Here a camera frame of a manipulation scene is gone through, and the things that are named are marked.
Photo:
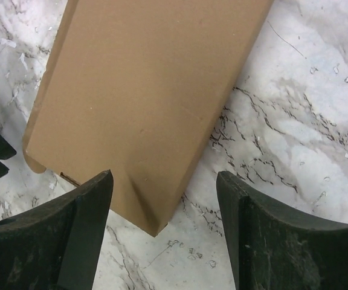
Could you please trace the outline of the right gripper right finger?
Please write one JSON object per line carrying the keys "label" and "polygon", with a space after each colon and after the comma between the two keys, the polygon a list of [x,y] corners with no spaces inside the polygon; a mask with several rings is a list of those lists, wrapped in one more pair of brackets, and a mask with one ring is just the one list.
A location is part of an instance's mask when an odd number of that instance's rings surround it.
{"label": "right gripper right finger", "polygon": [[237,289],[348,289],[348,224],[290,207],[219,172],[216,191]]}

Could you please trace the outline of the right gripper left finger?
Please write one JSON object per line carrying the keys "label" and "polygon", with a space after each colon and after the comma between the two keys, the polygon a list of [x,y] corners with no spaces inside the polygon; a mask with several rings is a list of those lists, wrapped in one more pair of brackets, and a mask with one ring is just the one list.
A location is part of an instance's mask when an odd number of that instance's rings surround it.
{"label": "right gripper left finger", "polygon": [[0,221],[0,289],[92,289],[114,179],[74,190]]}

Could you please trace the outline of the brown cardboard box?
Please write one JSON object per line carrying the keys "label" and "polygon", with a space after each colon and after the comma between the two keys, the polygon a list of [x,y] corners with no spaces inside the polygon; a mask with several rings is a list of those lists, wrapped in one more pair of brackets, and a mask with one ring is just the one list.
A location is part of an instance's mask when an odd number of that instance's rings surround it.
{"label": "brown cardboard box", "polygon": [[114,176],[151,236],[173,216],[271,1],[68,1],[23,136],[36,173]]}

